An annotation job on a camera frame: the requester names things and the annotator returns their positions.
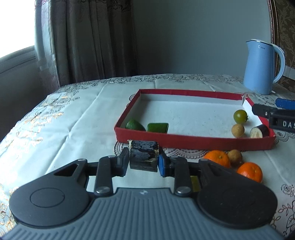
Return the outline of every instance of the tangerine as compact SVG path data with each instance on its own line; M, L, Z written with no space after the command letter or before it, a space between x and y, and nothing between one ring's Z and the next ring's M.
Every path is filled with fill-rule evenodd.
M228 155L220 150L213 150L208 152L205 156L205 159L209 159L215 163L218 163L226 168L230 168L230 160Z
M255 163L244 163L238 168L237 173L247 178L250 178L256 182L259 182L259 183L262 182L262 177L263 177L262 170Z

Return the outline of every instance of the tablecloth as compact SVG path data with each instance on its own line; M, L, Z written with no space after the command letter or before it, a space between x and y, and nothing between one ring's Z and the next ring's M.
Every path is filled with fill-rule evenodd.
M0 236L15 226L9 198L19 186L78 158L89 162L106 155L119 155L124 144L116 141L114 125L138 89L170 88L248 93L255 103L275 106L275 99L295 100L295 94L275 84L271 95L246 89L242 78L228 75L161 74L95 80L64 86L29 112L0 143ZM278 198L271 225L287 236L295 229L295 134L275 131L272 150L248 151L244 160L257 163L263 184ZM198 161L207 151L165 149ZM159 173L127 170L124 178L113 178L117 187L170 187L173 178ZM93 191L90 178L87 190Z

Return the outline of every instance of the window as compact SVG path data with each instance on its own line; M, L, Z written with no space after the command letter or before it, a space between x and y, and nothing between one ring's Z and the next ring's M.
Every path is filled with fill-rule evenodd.
M0 0L0 58L34 45L35 0Z

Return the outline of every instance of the kettle lid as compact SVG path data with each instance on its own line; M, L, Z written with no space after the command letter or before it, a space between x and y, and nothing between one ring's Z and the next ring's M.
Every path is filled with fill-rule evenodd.
M268 42L265 42L265 41L262 41L262 40L259 40L259 39L251 39L250 41L256 41L256 42L259 42L259 43L265 43L265 44L267 44L267 45L272 46L272 44L270 44L270 43L268 43Z

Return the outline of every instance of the wall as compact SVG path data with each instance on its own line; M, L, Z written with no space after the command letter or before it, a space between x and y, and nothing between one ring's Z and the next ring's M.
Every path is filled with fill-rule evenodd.
M36 59L0 74L0 141L43 100Z
M278 24L279 45L285 52L286 65L295 68L295 8L289 0L275 0ZM282 77L280 85L295 93L295 81Z
M267 0L133 0L140 74L244 76L251 38L271 41Z

